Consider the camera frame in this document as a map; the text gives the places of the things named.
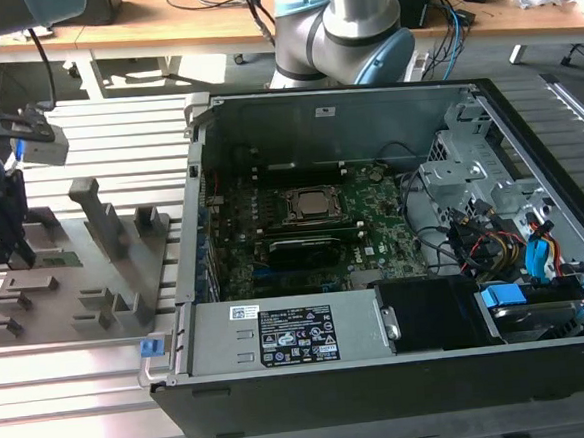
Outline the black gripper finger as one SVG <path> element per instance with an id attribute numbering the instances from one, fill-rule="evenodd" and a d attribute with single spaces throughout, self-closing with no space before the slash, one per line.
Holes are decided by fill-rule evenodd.
<path id="1" fill-rule="evenodd" d="M 29 270 L 35 266 L 36 253 L 24 237 L 13 240 L 6 246 L 6 265 L 11 270 Z"/>

